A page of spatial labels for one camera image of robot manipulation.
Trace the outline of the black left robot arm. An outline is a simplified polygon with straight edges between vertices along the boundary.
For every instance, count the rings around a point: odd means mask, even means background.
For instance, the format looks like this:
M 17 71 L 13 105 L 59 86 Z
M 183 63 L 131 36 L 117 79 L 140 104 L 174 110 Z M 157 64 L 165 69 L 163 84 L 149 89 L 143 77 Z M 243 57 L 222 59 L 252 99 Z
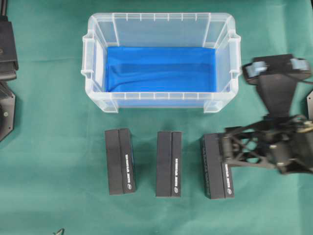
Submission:
M 12 22 L 6 14 L 7 0 L 0 1 L 0 81 L 17 78 L 19 70 L 18 57 Z

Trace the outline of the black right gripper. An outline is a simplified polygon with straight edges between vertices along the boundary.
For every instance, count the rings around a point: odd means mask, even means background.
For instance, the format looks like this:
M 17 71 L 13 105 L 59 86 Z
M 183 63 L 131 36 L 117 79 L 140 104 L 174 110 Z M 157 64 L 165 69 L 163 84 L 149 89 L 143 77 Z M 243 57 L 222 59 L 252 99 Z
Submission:
M 303 115 L 269 118 L 220 134 L 220 159 L 234 167 L 313 172 L 313 122 Z

